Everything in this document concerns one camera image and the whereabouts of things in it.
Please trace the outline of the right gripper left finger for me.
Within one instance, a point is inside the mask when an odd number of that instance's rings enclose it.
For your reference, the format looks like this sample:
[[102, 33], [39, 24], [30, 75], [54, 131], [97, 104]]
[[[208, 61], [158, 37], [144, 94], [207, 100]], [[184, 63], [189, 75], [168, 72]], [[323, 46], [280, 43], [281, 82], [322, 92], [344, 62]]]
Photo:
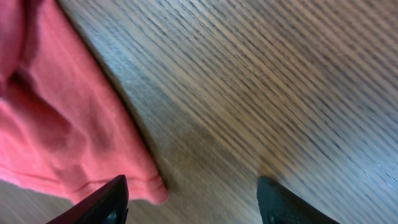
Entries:
[[129, 192], [125, 175], [118, 175], [47, 224], [125, 224]]

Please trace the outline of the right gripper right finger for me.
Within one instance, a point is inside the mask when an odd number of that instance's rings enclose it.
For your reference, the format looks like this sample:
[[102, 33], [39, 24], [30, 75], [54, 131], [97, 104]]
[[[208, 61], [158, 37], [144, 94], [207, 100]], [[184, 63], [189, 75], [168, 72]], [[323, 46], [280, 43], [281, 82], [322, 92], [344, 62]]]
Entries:
[[263, 224], [338, 223], [270, 177], [259, 178], [256, 196]]

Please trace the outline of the red soccer t-shirt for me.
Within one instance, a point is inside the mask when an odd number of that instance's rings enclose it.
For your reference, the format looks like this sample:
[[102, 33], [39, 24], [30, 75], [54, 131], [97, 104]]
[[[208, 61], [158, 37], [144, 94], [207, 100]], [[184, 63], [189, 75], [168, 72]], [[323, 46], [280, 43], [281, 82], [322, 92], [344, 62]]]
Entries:
[[117, 175], [169, 193], [111, 84], [55, 1], [1, 1], [1, 179], [82, 201]]

